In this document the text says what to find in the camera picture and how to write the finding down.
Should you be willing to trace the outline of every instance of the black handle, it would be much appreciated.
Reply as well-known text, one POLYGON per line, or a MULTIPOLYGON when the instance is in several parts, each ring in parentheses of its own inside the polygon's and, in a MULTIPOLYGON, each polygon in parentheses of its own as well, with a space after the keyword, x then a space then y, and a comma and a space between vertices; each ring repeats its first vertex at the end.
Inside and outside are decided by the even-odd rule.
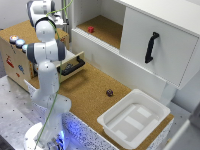
POLYGON ((83 65, 85 65, 85 62, 79 56, 77 56, 76 60, 79 62, 79 64, 77 64, 76 66, 73 66, 72 68, 62 70, 61 75, 67 76, 70 73, 72 73, 75 70, 77 70, 78 68, 80 68, 83 65))
POLYGON ((146 53, 146 56, 145 56, 145 63, 146 64, 148 64, 150 61, 153 60, 153 57, 151 57, 151 53, 152 53, 152 49, 153 49, 153 45, 154 45, 154 40, 158 37, 159 37, 159 34, 156 33, 156 32, 153 32, 153 36, 151 37, 151 39, 149 41, 147 53, 146 53))

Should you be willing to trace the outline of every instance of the small red block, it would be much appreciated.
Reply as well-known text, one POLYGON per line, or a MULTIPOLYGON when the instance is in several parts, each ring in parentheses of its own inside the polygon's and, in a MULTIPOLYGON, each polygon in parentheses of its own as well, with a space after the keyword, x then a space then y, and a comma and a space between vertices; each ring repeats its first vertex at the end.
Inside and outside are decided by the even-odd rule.
POLYGON ((88 32, 93 33, 94 32, 94 27, 92 27, 92 26, 88 27, 88 32))

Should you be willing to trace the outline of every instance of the cabinet compartment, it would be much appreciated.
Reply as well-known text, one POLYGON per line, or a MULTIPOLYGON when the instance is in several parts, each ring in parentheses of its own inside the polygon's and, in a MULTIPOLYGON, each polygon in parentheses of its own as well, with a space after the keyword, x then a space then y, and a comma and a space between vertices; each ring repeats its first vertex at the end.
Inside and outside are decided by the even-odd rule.
POLYGON ((88 32, 94 27, 93 36, 119 49, 126 7, 114 0, 74 1, 73 28, 88 32))
POLYGON ((120 54, 179 86, 197 41, 198 38, 191 34, 127 8, 120 54), (146 64, 145 56, 153 32, 159 37, 154 40, 153 60, 146 64))

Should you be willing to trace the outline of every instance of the black door handle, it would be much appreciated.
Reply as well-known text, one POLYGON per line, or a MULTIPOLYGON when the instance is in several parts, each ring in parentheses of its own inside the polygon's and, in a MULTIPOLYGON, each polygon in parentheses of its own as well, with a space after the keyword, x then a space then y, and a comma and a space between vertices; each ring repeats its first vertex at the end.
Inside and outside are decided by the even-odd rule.
POLYGON ((73 66, 71 68, 62 70, 61 75, 63 76, 67 76, 70 73, 74 72, 75 70, 77 70, 78 68, 82 67, 83 65, 85 65, 85 62, 79 57, 77 56, 76 60, 79 62, 76 66, 73 66))
POLYGON ((160 35, 156 32, 153 32, 153 36, 149 40, 148 48, 147 48, 147 53, 145 56, 145 63, 148 64, 150 61, 153 60, 153 57, 151 57, 153 45, 154 45, 154 40, 158 38, 160 35))

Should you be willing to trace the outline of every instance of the cabinet door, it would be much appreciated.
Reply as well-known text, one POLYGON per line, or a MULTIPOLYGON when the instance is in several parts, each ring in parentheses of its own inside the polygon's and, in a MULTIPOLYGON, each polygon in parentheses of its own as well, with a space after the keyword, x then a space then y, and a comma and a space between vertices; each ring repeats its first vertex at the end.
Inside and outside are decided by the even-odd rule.
POLYGON ((178 28, 127 8, 120 54, 179 86, 197 40, 178 28), (154 32, 159 37, 154 40, 153 60, 145 63, 148 43, 154 32))

